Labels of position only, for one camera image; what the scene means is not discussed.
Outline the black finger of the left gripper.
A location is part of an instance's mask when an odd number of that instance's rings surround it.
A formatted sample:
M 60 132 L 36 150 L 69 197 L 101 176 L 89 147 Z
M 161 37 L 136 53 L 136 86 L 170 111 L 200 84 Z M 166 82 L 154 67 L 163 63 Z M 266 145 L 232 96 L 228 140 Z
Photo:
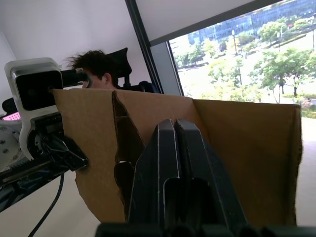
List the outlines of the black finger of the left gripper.
M 66 136 L 45 136 L 43 150 L 54 163 L 64 165 L 71 171 L 77 171 L 89 165 L 84 152 Z

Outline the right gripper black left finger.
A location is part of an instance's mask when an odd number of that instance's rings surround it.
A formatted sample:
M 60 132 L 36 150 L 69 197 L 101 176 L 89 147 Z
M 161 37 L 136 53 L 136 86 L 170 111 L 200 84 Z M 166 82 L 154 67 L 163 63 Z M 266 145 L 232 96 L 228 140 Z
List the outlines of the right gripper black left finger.
M 166 119 L 156 126 L 136 163 L 128 222 L 175 224 L 180 174 L 175 130 L 172 121 Z

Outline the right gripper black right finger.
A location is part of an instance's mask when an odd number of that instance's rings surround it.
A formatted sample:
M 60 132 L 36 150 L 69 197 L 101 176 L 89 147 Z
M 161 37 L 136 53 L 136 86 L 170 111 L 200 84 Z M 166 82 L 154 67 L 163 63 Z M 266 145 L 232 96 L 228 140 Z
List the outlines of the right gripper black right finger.
M 191 225 L 247 225 L 225 166 L 198 127 L 178 119 L 175 132 L 184 188 L 182 220 Z

